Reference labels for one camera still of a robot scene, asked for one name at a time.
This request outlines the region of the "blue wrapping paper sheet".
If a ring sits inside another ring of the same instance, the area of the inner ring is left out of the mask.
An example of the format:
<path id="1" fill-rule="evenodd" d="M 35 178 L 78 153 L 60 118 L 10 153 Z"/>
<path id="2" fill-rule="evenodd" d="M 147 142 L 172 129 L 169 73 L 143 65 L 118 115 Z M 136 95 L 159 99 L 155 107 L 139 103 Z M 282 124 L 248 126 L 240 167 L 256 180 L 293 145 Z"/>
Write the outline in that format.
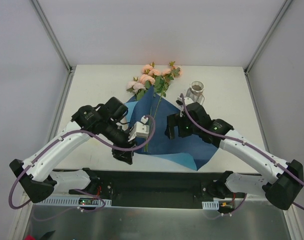
<path id="1" fill-rule="evenodd" d="M 179 114 L 180 110 L 166 99 L 154 95 L 153 90 L 148 90 L 141 100 L 135 96 L 130 98 L 125 105 L 128 107 L 126 120 L 132 127 L 144 115 L 151 115 L 156 122 L 156 130 L 148 143 L 147 148 L 136 150 L 140 155 L 150 155 L 170 160 L 191 170 L 199 170 L 205 165 L 218 150 L 212 144 L 205 143 L 197 135 L 187 137 L 178 136 L 178 127 L 174 127 L 174 139 L 165 135 L 167 116 Z"/>

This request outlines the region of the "pale pink rose stem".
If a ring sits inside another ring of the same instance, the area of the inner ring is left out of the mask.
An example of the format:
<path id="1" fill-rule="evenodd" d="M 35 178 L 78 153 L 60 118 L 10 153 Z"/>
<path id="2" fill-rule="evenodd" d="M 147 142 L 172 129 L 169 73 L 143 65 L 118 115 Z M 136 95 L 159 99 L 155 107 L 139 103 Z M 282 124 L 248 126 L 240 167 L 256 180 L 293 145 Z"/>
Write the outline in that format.
<path id="1" fill-rule="evenodd" d="M 129 81 L 126 85 L 126 91 L 134 94 L 135 100 L 140 100 L 147 89 L 145 86 L 145 80 L 147 75 L 142 75 L 140 77 L 134 77 L 133 80 Z"/>

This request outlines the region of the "peach rose bud stem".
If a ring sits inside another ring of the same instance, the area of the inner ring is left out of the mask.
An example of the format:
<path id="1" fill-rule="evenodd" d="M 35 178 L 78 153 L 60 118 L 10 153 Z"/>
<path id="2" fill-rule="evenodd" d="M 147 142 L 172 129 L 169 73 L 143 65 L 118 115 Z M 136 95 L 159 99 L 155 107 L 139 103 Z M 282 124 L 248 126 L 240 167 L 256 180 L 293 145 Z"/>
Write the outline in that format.
<path id="1" fill-rule="evenodd" d="M 166 91 L 171 85 L 171 82 L 182 75 L 182 69 L 179 66 L 176 66 L 175 63 L 175 61 L 169 62 L 168 67 L 163 71 L 159 71 L 153 68 L 149 72 L 149 75 L 155 80 L 153 83 L 154 97 L 159 96 L 153 113 L 154 119 L 156 119 L 159 105 L 162 101 L 162 98 L 166 97 Z"/>

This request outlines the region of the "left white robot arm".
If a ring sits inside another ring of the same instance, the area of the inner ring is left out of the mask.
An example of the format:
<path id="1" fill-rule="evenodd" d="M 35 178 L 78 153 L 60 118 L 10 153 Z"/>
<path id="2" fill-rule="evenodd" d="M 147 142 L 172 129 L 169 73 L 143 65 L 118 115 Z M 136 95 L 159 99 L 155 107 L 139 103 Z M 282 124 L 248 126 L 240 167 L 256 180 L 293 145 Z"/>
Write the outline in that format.
<path id="1" fill-rule="evenodd" d="M 76 194 L 78 190 L 88 195 L 96 194 L 99 180 L 89 168 L 62 173 L 54 171 L 74 149 L 93 136 L 103 135 L 113 143 L 112 156 L 132 164 L 133 152 L 129 148 L 135 147 L 136 142 L 130 139 L 130 130 L 118 126 L 127 114 L 128 107 L 115 97 L 95 107 L 82 106 L 72 115 L 65 129 L 41 150 L 25 160 L 14 159 L 9 166 L 29 199 L 39 203 L 52 193 Z"/>

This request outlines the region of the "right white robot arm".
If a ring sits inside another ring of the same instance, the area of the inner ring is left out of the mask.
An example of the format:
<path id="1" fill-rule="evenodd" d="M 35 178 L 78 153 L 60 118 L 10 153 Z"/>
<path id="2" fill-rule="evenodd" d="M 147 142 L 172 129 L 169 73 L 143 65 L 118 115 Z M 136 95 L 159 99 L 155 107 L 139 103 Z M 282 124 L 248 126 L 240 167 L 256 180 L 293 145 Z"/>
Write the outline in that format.
<path id="1" fill-rule="evenodd" d="M 179 113 L 167 116 L 165 135 L 174 139 L 174 128 L 181 138 L 198 136 L 202 141 L 227 151 L 255 169 L 259 175 L 225 171 L 206 187 L 214 198 L 224 199 L 232 193 L 265 196 L 275 207 L 288 210 L 303 188 L 303 165 L 273 156 L 246 140 L 234 127 L 222 119 L 211 119 L 197 102 L 183 104 Z"/>

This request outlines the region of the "red object at bottom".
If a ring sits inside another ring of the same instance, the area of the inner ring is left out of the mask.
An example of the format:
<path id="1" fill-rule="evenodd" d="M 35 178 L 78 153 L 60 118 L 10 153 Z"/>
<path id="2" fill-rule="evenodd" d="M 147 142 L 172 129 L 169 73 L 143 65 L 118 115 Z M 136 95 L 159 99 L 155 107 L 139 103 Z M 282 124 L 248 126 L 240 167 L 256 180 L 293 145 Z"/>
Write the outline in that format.
<path id="1" fill-rule="evenodd" d="M 35 240 L 35 238 L 31 235 L 27 235 L 24 240 Z"/>

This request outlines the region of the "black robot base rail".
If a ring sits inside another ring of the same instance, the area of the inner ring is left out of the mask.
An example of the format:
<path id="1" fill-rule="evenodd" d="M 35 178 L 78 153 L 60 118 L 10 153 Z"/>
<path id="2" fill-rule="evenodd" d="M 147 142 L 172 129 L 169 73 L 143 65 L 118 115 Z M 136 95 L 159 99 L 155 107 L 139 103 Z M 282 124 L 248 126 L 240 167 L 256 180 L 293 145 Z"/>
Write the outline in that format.
<path id="1" fill-rule="evenodd" d="M 81 190 L 110 200 L 114 207 L 201 209 L 202 202 L 235 199 L 226 187 L 213 186 L 222 173 L 87 170 L 91 183 Z"/>

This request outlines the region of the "left aluminium frame post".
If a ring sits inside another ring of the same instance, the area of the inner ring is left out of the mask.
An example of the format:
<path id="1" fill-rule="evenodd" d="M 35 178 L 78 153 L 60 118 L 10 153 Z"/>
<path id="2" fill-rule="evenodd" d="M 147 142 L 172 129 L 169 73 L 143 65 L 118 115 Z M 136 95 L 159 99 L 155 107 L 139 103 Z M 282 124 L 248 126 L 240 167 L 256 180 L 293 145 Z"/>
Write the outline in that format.
<path id="1" fill-rule="evenodd" d="M 57 55 L 59 56 L 60 60 L 62 61 L 64 67 L 66 70 L 70 73 L 73 71 L 73 66 L 67 59 L 67 56 L 59 42 L 59 40 L 56 37 L 56 34 L 53 31 L 53 28 L 44 12 L 42 9 L 42 6 L 38 0 L 29 0 L 32 8 L 34 9 L 39 21 L 41 22 L 45 33 L 47 34 L 52 46 L 54 47 L 54 50 L 56 51 Z"/>

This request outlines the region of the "aluminium frame post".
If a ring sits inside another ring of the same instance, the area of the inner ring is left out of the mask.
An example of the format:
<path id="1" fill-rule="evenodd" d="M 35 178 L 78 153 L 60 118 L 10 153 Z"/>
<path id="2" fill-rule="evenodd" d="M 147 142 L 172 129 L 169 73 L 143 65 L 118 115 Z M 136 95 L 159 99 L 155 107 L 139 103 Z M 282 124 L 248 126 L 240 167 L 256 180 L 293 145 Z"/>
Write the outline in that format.
<path id="1" fill-rule="evenodd" d="M 29 0 L 32 8 L 34 9 L 39 21 L 41 22 L 45 33 L 47 34 L 52 46 L 54 47 L 54 50 L 56 51 L 57 55 L 59 56 L 60 60 L 62 61 L 64 67 L 66 70 L 70 73 L 73 71 L 73 66 L 67 59 L 67 56 L 59 42 L 59 40 L 56 37 L 56 34 L 53 31 L 53 28 L 44 12 L 42 9 L 42 6 L 38 0 Z"/>
<path id="2" fill-rule="evenodd" d="M 259 59 L 260 55 L 262 54 L 264 48 L 266 47 L 267 43 L 269 42 L 270 38 L 273 36 L 275 30 L 281 23 L 282 19 L 284 18 L 285 14 L 287 13 L 290 6 L 293 4 L 294 0 L 285 0 L 280 9 L 278 10 L 276 16 L 274 17 L 273 21 L 271 22 L 268 30 L 264 34 L 263 38 L 261 39 L 258 47 L 256 48 L 253 56 L 251 57 L 249 63 L 244 68 L 244 73 L 247 76 L 251 69 L 253 68 L 256 61 Z"/>

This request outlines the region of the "right aluminium frame post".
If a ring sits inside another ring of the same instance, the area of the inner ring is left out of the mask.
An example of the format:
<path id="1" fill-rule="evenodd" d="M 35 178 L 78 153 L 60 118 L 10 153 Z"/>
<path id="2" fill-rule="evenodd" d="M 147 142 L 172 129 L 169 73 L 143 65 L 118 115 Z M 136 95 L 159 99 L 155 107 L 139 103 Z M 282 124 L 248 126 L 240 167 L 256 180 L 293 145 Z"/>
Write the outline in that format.
<path id="1" fill-rule="evenodd" d="M 270 38 L 273 36 L 275 30 L 281 23 L 282 19 L 284 18 L 285 14 L 287 13 L 290 6 L 293 4 L 294 0 L 285 0 L 280 9 L 278 10 L 276 16 L 274 17 L 273 21 L 271 22 L 268 30 L 264 34 L 263 38 L 261 39 L 258 47 L 256 48 L 253 56 L 251 57 L 249 63 L 244 68 L 244 73 L 247 76 L 251 69 L 253 68 L 256 61 L 259 59 L 260 55 L 262 54 L 264 48 L 266 47 L 267 43 L 269 42 Z"/>

